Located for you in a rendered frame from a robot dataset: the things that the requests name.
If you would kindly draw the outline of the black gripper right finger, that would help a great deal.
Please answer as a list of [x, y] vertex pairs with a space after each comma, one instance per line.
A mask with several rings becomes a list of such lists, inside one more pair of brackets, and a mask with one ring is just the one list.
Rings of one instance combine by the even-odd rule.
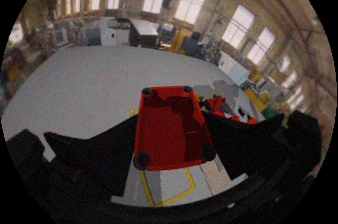
[[220, 116], [218, 113], [215, 115], [212, 112], [203, 112], [213, 147], [231, 180], [246, 174], [244, 167], [259, 152], [268, 133], [283, 122], [285, 115], [286, 113], [281, 112], [269, 119], [257, 121], [256, 124], [247, 124]]

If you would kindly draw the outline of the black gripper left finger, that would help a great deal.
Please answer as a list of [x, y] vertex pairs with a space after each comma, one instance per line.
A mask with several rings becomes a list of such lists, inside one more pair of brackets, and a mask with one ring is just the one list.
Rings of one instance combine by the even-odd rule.
[[123, 120], [92, 139], [73, 139], [54, 132], [43, 132], [52, 152], [83, 166], [114, 196], [123, 197], [131, 157], [135, 147], [138, 114]]

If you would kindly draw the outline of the beige flat rectangular board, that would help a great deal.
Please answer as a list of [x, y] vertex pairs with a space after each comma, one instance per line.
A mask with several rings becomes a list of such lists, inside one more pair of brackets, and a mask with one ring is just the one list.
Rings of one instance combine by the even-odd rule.
[[[195, 94], [195, 97], [197, 103], [199, 104], [200, 101], [204, 102], [205, 100], [208, 100], [208, 98], [217, 98], [223, 96], [221, 96], [221, 94], [213, 94], [213, 96]], [[225, 171], [225, 167], [219, 159], [219, 156], [217, 156], [217, 153], [215, 159], [209, 160], [209, 162], [201, 164], [200, 166], [203, 168], [203, 174], [205, 179], [207, 179], [207, 183], [209, 188], [211, 188], [213, 196], [219, 195], [219, 192], [223, 191], [224, 187], [227, 187], [227, 184], [229, 181], [231, 181], [231, 178], [229, 178], [228, 172]]]

